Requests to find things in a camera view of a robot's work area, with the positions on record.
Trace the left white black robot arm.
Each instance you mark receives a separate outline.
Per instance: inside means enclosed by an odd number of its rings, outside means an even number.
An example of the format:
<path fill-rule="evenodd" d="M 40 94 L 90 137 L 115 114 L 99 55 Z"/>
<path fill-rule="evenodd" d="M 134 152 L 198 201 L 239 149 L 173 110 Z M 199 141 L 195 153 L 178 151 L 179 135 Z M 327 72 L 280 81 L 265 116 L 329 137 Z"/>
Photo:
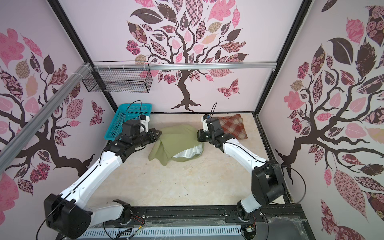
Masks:
<path fill-rule="evenodd" d="M 93 193 L 120 167 L 130 155 L 156 142 L 162 132 L 155 128 L 139 134 L 122 132 L 105 147 L 100 158 L 83 176 L 59 195 L 50 194 L 44 201 L 48 228 L 72 240 L 79 238 L 89 227 L 108 221 L 129 222 L 132 218 L 130 204 L 113 200 L 99 207 L 87 205 Z"/>

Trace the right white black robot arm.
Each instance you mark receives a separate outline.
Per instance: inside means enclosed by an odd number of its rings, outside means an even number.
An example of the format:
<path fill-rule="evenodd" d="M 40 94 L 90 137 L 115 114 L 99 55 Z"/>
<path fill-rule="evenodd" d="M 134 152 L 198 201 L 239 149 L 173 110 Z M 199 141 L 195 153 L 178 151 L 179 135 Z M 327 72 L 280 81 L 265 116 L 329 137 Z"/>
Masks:
<path fill-rule="evenodd" d="M 259 157 L 230 134 L 215 136 L 209 131 L 198 130 L 197 139 L 232 157 L 251 174 L 251 193 L 237 203 L 241 220 L 248 221 L 259 208 L 285 194 L 287 187 L 280 165 Z"/>

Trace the olive and white skirt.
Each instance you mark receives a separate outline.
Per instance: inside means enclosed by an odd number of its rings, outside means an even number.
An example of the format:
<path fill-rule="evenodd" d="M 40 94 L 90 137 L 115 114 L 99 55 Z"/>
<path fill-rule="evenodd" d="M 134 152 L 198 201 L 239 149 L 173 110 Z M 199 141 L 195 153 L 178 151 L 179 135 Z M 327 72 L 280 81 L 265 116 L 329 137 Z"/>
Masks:
<path fill-rule="evenodd" d="M 204 143 L 197 138 L 198 130 L 191 125 L 177 125 L 161 129 L 148 159 L 157 159 L 163 166 L 169 161 L 186 162 L 199 158 L 204 152 Z"/>

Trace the red plaid skirt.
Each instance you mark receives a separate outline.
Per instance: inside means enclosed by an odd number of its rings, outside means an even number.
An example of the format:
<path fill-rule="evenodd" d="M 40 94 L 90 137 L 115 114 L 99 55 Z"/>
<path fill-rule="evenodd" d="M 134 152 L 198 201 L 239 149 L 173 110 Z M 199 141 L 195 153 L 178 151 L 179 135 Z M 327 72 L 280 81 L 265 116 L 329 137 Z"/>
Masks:
<path fill-rule="evenodd" d="M 248 138 L 243 118 L 240 114 L 227 117 L 218 117 L 221 127 L 226 134 L 233 135 L 238 140 L 246 140 Z"/>

